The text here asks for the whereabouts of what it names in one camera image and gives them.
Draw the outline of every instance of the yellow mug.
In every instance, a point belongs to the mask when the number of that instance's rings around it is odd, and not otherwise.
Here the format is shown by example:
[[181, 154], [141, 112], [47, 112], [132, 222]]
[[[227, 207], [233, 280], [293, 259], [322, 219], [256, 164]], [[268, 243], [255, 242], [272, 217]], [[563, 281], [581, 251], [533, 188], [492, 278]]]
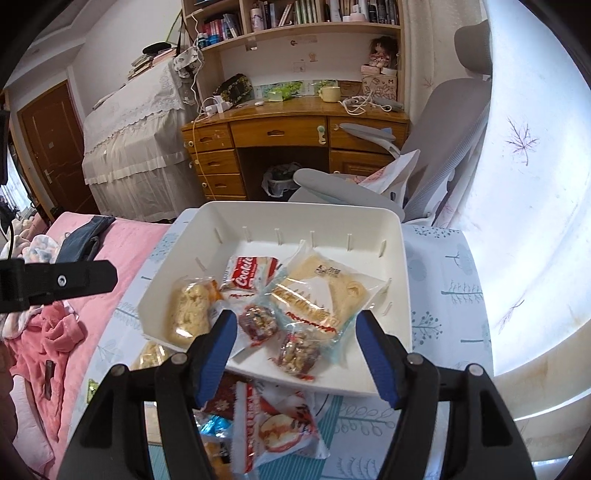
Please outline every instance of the yellow mug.
[[318, 96], [327, 103], [336, 103], [340, 100], [340, 87], [322, 87]]

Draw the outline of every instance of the gray chair backrest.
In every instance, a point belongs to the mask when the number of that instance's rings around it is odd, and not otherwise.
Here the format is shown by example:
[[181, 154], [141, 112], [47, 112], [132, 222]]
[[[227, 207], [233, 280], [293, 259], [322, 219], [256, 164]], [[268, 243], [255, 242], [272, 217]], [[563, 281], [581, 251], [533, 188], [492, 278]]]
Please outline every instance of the gray chair backrest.
[[402, 146], [401, 154], [421, 150], [409, 181], [406, 220], [421, 218], [439, 185], [478, 141], [488, 120], [491, 82], [453, 79], [438, 85], [421, 118]]

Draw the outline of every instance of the white plastic tray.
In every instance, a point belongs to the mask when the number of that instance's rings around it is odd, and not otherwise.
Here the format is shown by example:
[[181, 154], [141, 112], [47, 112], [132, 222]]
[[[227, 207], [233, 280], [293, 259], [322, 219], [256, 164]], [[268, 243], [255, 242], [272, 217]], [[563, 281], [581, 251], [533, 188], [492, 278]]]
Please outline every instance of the white plastic tray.
[[[187, 225], [138, 305], [144, 335], [177, 351], [167, 342], [167, 308], [173, 282], [189, 277], [221, 281], [231, 255], [272, 256], [280, 261], [296, 252], [301, 239], [319, 253], [361, 273], [387, 281], [386, 294], [374, 308], [378, 322], [411, 349], [410, 300], [404, 241], [396, 214], [377, 208], [279, 202], [210, 202]], [[230, 359], [227, 368], [249, 377], [296, 388], [341, 395], [375, 395], [377, 390], [354, 329], [342, 339], [343, 365], [324, 360], [312, 382], [281, 372], [269, 359], [275, 339]]]

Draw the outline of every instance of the pink blanket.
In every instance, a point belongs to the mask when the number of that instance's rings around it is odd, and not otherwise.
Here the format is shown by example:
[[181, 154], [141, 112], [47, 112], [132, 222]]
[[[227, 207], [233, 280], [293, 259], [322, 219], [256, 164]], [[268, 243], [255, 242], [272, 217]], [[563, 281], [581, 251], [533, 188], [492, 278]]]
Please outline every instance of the pink blanket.
[[[47, 235], [59, 238], [64, 233], [73, 232], [88, 223], [91, 218], [92, 215], [64, 213], [51, 226]], [[72, 409], [90, 357], [125, 290], [168, 227], [168, 225], [157, 223], [117, 219], [107, 230], [103, 246], [96, 256], [96, 260], [109, 260], [115, 266], [119, 277], [117, 286], [111, 293], [69, 300], [70, 305], [79, 315], [79, 322], [84, 324], [87, 333], [86, 339], [79, 343], [70, 354], [66, 367], [61, 426], [58, 432], [59, 441], [49, 439], [56, 456], [51, 469], [46, 470], [46, 475], [51, 479], [57, 476], [61, 459], [66, 450]]]
[[[32, 317], [19, 338], [7, 340], [7, 345], [17, 359], [17, 364], [10, 370], [11, 374], [20, 375], [31, 382], [45, 431], [54, 441], [58, 441], [57, 432], [61, 423], [66, 365], [70, 352], [83, 339], [84, 332], [76, 316], [66, 311], [62, 302], [56, 301]], [[45, 396], [48, 360], [55, 364], [50, 381], [50, 398]]]

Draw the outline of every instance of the wooden desk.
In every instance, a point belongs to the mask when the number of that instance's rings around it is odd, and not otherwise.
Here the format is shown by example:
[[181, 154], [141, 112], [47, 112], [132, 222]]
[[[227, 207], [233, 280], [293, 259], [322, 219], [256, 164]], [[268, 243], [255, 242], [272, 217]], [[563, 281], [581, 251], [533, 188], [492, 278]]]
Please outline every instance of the wooden desk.
[[318, 97], [232, 108], [182, 128], [205, 195], [218, 200], [265, 200], [262, 174], [276, 164], [299, 162], [317, 170], [367, 176], [392, 161], [374, 143], [339, 128], [354, 123], [391, 128], [400, 148], [408, 137], [406, 113], [370, 108], [348, 115]]

